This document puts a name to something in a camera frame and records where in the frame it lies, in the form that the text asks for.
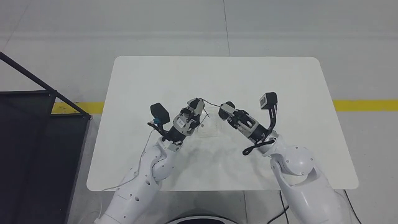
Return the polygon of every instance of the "black cable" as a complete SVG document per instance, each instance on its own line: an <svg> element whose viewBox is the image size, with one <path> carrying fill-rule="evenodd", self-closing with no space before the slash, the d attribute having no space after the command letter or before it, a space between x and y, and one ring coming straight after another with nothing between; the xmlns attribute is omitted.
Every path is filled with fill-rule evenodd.
<svg viewBox="0 0 398 224"><path fill-rule="evenodd" d="M359 222L359 224L362 224L362 222L359 220L358 216L357 216L356 213L355 213L355 210L354 210L354 208L353 208L353 205L351 204L351 201L349 200L347 191L346 191L345 189L344 189L344 194L345 194L346 197L347 197L348 203L349 203L349 205L351 206L351 209L353 210L353 213L354 213L354 215L355 215L356 220Z"/></svg>
<svg viewBox="0 0 398 224"><path fill-rule="evenodd" d="M201 123L200 123L199 125L201 125L201 124L204 122L204 120L205 120L206 117L209 117L209 118L210 118L210 115L207 113L206 109L203 108L203 110L205 111L206 116L202 119L202 121L201 121Z"/></svg>
<svg viewBox="0 0 398 224"><path fill-rule="evenodd" d="M266 144L274 144L275 140L270 140L270 141L264 141L264 142L257 142L253 146L247 147L246 149L243 150L242 154L244 156L247 156L250 154L250 152L253 151L254 148L259 148L261 146L265 146Z"/></svg>
<svg viewBox="0 0 398 224"><path fill-rule="evenodd" d="M212 105L212 106L221 107L221 106L219 106L219 105L216 105L216 104L210 103L209 101L207 101L207 100L205 100L205 99L202 99L202 98L198 98L198 99L199 99L199 100L203 100L204 102L207 102L208 104L210 104L210 105Z"/></svg>
<svg viewBox="0 0 398 224"><path fill-rule="evenodd" d="M284 211L282 211L280 214L278 214L277 216L275 216L274 218L270 219L267 224L270 224L271 222L273 222L274 220L278 219L279 217L281 217L284 213L286 213L286 211L289 209L289 206L287 206L285 208Z"/></svg>
<svg viewBox="0 0 398 224"><path fill-rule="evenodd" d="M279 196L280 196L280 202L282 202L282 207L285 209L285 204L284 204L284 199L282 198L282 191L279 191ZM286 222L289 224L289 219L287 218L287 213L285 211L285 216L286 216Z"/></svg>

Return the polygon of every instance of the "black fabric panel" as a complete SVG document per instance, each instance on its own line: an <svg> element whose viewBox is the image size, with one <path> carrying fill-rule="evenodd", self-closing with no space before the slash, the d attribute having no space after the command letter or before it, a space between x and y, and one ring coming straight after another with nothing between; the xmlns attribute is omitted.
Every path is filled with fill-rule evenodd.
<svg viewBox="0 0 398 224"><path fill-rule="evenodd" d="M18 224L65 223L88 118L52 116L24 195Z"/></svg>
<svg viewBox="0 0 398 224"><path fill-rule="evenodd" d="M11 223L17 214L37 136L52 106L46 91L0 92L0 223Z"/></svg>

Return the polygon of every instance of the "metal pole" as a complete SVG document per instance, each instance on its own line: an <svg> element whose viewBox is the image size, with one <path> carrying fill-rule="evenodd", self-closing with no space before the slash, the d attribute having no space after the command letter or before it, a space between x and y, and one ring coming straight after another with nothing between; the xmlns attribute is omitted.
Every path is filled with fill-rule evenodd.
<svg viewBox="0 0 398 224"><path fill-rule="evenodd" d="M79 113L91 118L91 115L88 114L85 110L81 109L78 107L76 104L74 104L72 101L68 100L65 96L61 95L57 90L43 82L41 79L37 78L33 73L30 73L28 70L26 70L23 66L19 65L16 63L13 59L9 58L6 54L3 52L0 52L0 59L10 65L12 68L15 68L19 73L25 75L27 78L31 79L32 81L36 82L36 84L40 85L42 88L46 89L47 91L54 93L56 97L60 98L63 102L66 104L70 105L72 108L77 110Z"/></svg>

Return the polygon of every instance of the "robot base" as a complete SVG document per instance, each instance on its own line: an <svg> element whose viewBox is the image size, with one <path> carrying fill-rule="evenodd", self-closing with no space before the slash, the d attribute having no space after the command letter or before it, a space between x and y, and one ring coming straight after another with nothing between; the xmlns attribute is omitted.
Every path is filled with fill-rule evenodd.
<svg viewBox="0 0 398 224"><path fill-rule="evenodd" d="M167 224L237 224L231 220L227 220L222 217L212 217L208 215L195 215L192 217L184 217L168 222Z"/></svg>

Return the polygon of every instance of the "floor seam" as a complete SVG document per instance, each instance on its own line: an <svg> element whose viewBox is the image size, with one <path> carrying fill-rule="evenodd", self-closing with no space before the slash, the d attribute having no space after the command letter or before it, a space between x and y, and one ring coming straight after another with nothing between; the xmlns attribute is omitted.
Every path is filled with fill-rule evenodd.
<svg viewBox="0 0 398 224"><path fill-rule="evenodd" d="M248 208L246 206L246 194L244 193L243 190L243 200L244 200L244 213L246 214L246 224L249 224L249 220L248 220Z"/></svg>
<svg viewBox="0 0 398 224"><path fill-rule="evenodd" d="M24 9L24 12L22 13L21 17L19 18L17 24L15 25L15 28L12 30L12 33L11 33L10 37L7 39L7 42L6 42L5 46L3 47L2 51L6 50L7 44L12 39L12 36L14 36L15 31L18 29L19 23L21 22L22 18L24 17L24 15L25 15L25 13L27 11L27 8L30 6L30 4L32 4L32 1L33 0L29 0L28 4L26 5L26 7Z"/></svg>
<svg viewBox="0 0 398 224"><path fill-rule="evenodd" d="M228 26L227 26L227 23L226 23L225 0L223 0L223 5L224 5L224 19L225 19L226 41L227 41L227 44L228 44L228 55L231 56L231 50L229 49Z"/></svg>

